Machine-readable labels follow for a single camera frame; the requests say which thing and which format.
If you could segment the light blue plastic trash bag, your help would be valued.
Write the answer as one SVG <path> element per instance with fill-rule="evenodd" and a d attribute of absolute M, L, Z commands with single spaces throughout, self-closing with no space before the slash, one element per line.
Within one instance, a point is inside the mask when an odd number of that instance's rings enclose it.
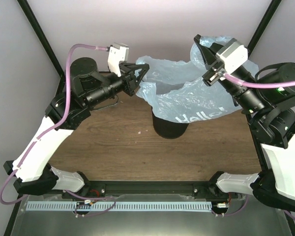
<path fill-rule="evenodd" d="M 219 118 L 241 110 L 220 83 L 208 87 L 202 75 L 205 63 L 193 44 L 190 59 L 185 62 L 142 56 L 136 64 L 148 64 L 149 70 L 140 82 L 136 95 L 144 99 L 153 114 L 174 123 L 191 123 Z"/>

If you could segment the black mesh trash bin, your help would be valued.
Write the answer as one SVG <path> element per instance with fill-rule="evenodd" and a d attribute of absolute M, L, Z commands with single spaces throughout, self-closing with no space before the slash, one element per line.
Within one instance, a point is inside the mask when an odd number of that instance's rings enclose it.
<path fill-rule="evenodd" d="M 189 125 L 188 123 L 175 123 L 167 121 L 156 117 L 153 111 L 151 111 L 151 113 L 154 131 L 160 137 L 165 139 L 177 139 L 181 137 Z"/>

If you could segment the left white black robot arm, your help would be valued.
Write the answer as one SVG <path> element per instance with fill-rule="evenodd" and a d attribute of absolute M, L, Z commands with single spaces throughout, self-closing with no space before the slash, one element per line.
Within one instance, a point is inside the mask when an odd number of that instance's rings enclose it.
<path fill-rule="evenodd" d="M 95 107 L 124 92 L 133 96 L 149 70 L 148 64 L 119 63 L 121 75 L 102 75 L 92 58 L 78 58 L 70 66 L 70 99 L 66 92 L 57 94 L 45 111 L 30 151 L 15 161 L 6 161 L 8 174 L 16 171 L 14 188 L 23 195 L 43 195 L 52 190 L 68 190 L 84 199 L 90 194 L 89 180 L 82 172 L 61 171 L 49 164 L 50 158 Z"/>

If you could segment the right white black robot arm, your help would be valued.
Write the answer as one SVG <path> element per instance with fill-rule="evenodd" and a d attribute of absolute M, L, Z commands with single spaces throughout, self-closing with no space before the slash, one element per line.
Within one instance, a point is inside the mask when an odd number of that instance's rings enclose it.
<path fill-rule="evenodd" d="M 206 68 L 204 84 L 219 83 L 242 112 L 251 115 L 251 134 L 270 162 L 257 174 L 217 172 L 209 194 L 214 198 L 228 192 L 252 195 L 266 206 L 295 212 L 295 63 L 269 65 L 266 75 L 252 75 L 243 66 L 247 48 L 238 40 L 204 46 L 202 39 L 194 37 Z"/>

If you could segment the left black frame post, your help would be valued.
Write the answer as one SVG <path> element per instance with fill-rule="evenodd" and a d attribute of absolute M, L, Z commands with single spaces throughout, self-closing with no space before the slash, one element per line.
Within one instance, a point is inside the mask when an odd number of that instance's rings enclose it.
<path fill-rule="evenodd" d="M 20 8 L 22 9 L 25 17 L 27 18 L 28 22 L 30 23 L 33 31 L 35 32 L 37 38 L 39 39 L 42 47 L 44 48 L 50 62 L 52 63 L 54 69 L 58 73 L 60 77 L 64 76 L 64 71 L 59 63 L 59 60 L 56 57 L 43 29 L 41 28 L 30 4 L 27 0 L 17 0 Z"/>

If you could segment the black frame post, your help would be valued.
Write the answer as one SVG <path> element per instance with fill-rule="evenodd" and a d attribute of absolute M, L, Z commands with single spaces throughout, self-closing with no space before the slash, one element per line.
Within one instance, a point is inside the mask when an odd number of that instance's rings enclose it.
<path fill-rule="evenodd" d="M 282 0 L 272 0 L 266 9 L 262 19 L 260 20 L 253 36 L 251 37 L 247 49 L 248 52 L 251 54 L 254 49 L 256 48 L 258 42 L 260 41 L 263 33 L 265 32 L 268 24 L 270 23 L 272 17 L 274 16 L 276 10 L 280 6 Z"/>
<path fill-rule="evenodd" d="M 59 63 L 59 60 L 56 57 L 43 29 L 41 28 L 30 4 L 27 0 L 17 0 L 20 8 L 22 9 L 25 17 L 27 18 L 28 22 L 30 23 L 33 31 L 35 32 L 37 38 L 39 39 L 42 47 L 44 48 L 50 62 L 52 63 L 54 69 L 58 73 L 60 77 L 64 76 L 64 71 Z"/>

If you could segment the right black frame post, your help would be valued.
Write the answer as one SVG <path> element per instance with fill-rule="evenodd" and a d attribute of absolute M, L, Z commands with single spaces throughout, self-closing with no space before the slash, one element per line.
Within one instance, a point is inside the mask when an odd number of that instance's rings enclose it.
<path fill-rule="evenodd" d="M 272 17 L 274 16 L 276 10 L 280 6 L 282 0 L 272 0 L 266 9 L 262 19 L 260 20 L 253 36 L 251 37 L 247 49 L 248 52 L 251 54 L 254 49 L 256 48 L 258 42 L 260 41 L 263 33 L 265 32 L 268 24 L 270 23 Z"/>

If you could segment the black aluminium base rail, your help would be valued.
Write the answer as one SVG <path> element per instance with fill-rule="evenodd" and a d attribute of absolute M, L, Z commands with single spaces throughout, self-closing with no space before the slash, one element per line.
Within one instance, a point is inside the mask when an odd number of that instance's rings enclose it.
<path fill-rule="evenodd" d="M 223 193 L 210 181 L 90 181 L 82 197 L 121 195 L 172 195 L 192 196 L 208 201 L 237 199 L 237 193 Z"/>

